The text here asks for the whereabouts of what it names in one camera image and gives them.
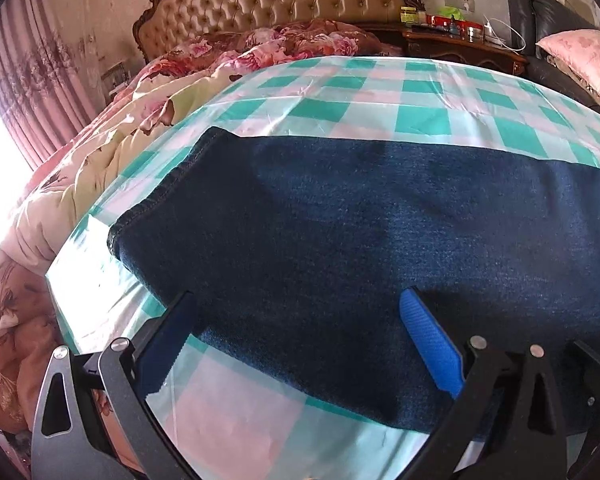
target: nightstand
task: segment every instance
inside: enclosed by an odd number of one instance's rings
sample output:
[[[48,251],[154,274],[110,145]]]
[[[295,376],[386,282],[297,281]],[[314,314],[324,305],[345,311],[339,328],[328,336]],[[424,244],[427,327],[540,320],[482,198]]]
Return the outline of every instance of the nightstand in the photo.
[[[405,29],[402,36],[408,56],[455,61],[513,75],[523,75],[528,65],[524,57],[506,48],[473,43],[444,32]]]

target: white cable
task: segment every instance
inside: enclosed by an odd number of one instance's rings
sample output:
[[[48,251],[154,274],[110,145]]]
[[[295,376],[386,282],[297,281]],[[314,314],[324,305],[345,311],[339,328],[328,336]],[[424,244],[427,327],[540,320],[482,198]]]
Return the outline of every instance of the white cable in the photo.
[[[498,36],[498,35],[496,34],[496,31],[495,31],[495,30],[493,30],[493,27],[491,27],[491,20],[490,20],[489,18],[487,18],[487,16],[486,16],[486,15],[484,15],[484,14],[483,14],[483,16],[484,16],[484,19],[485,19],[485,20],[487,20],[487,25],[485,26],[485,28],[487,28],[487,27],[489,28],[489,30],[490,30],[490,31],[493,33],[493,37],[494,37],[494,38],[496,38],[496,40],[499,40],[499,41],[500,41],[500,44],[501,44],[501,45],[502,45],[504,48],[506,48],[506,49],[508,49],[508,50],[510,50],[510,51],[512,51],[512,52],[516,52],[516,53],[517,53],[517,52],[522,52],[523,50],[525,50],[525,49],[526,49],[526,41],[525,41],[525,38],[523,38],[523,37],[522,37],[522,34],[520,34],[520,33],[519,33],[519,32],[518,32],[518,31],[517,31],[515,28],[511,27],[511,26],[510,26],[508,23],[505,23],[505,22],[503,22],[502,20],[499,20],[498,18],[492,18],[492,20],[494,20],[495,22],[500,22],[500,23],[502,23],[503,25],[505,25],[506,27],[509,27],[509,28],[511,29],[511,31],[512,31],[512,32],[515,32],[515,33],[516,33],[516,34],[517,34],[517,35],[520,37],[520,40],[522,40],[522,43],[523,43],[521,48],[511,48],[510,46],[508,46],[508,45],[507,45],[507,44],[504,42],[504,40],[503,40],[503,39],[502,39],[500,36]]]

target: blue gripper pad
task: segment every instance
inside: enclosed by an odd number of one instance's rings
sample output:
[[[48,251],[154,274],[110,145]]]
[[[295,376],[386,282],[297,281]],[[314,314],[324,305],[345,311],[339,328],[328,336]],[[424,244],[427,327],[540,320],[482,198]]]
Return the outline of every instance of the blue gripper pad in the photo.
[[[462,356],[414,288],[400,295],[400,319],[438,389],[456,399],[464,385]]]

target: pink pillow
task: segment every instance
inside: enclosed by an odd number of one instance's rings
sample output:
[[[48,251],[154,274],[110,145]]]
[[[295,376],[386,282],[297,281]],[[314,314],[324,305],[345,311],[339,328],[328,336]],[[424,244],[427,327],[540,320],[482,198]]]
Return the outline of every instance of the pink pillow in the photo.
[[[568,30],[538,41],[600,95],[600,30]]]

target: checkered tablecloth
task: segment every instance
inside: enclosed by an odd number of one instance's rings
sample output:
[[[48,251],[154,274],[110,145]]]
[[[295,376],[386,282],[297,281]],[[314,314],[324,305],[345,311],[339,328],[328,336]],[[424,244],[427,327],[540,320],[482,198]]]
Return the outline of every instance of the checkered tablecloth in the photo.
[[[108,229],[213,125],[240,136],[454,144],[600,168],[600,115],[514,76],[403,58],[323,57],[261,70],[142,152],[62,248],[47,277],[74,351],[102,350],[164,311],[108,253]],[[148,402],[205,480],[393,479],[424,440],[307,397],[193,337]]]

